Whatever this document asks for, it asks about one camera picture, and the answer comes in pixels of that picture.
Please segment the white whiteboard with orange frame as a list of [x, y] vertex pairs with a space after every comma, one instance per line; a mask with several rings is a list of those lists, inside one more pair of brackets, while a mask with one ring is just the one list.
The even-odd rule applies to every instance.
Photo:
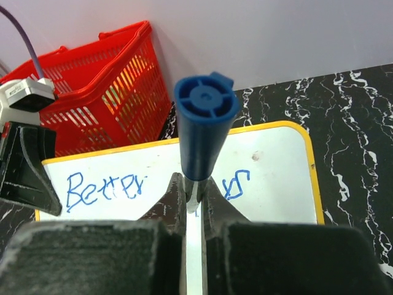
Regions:
[[[151, 208], [181, 169], [177, 139], [138, 144], [51, 160], [44, 165], [63, 211], [59, 221], [135, 220]], [[251, 221], [323, 224], [321, 195], [311, 138], [300, 125], [277, 121], [230, 131], [212, 178], [226, 202]], [[107, 234], [88, 234], [96, 251], [88, 258], [65, 254], [71, 272], [66, 294], [118, 294], [128, 269], [114, 263]]]

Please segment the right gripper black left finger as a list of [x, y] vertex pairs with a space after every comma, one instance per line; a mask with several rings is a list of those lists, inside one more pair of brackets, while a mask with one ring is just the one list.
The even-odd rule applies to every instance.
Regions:
[[1, 261], [2, 294], [185, 294], [184, 179], [135, 221], [31, 222]]

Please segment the red plastic shopping basket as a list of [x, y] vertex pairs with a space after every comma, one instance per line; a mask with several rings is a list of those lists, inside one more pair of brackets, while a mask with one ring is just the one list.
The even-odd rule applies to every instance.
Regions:
[[57, 157], [157, 140], [171, 102], [147, 20], [39, 62], [57, 96], [39, 124], [56, 133]]

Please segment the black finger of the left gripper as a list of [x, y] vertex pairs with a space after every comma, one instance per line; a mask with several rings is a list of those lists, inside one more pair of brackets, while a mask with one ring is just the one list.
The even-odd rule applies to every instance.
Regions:
[[55, 156], [56, 132], [6, 122], [1, 132], [1, 200], [60, 215], [62, 205], [42, 162]]

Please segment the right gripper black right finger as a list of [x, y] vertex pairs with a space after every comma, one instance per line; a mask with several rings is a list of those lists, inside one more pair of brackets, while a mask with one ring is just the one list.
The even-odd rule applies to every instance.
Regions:
[[209, 179], [202, 198], [205, 294], [389, 294], [357, 229], [252, 222]]

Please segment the blue capped whiteboard marker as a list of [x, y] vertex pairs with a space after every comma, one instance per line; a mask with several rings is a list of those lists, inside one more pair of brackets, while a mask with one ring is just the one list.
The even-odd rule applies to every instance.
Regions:
[[234, 81], [223, 74], [189, 76], [174, 87], [187, 212], [194, 213], [240, 110]]

